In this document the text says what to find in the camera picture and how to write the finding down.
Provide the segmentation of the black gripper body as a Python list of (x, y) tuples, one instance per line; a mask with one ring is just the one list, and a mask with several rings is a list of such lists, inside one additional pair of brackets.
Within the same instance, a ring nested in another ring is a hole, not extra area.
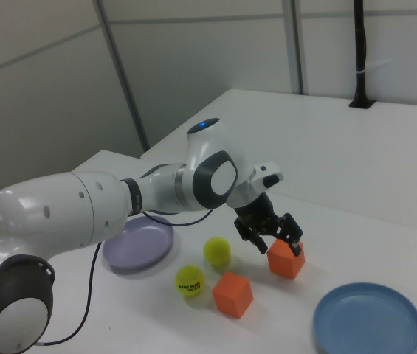
[(276, 231), (277, 215), (274, 212), (269, 196), (263, 192), (253, 202), (246, 206), (235, 208), (237, 218), (235, 226), (238, 229), (256, 229), (258, 231)]

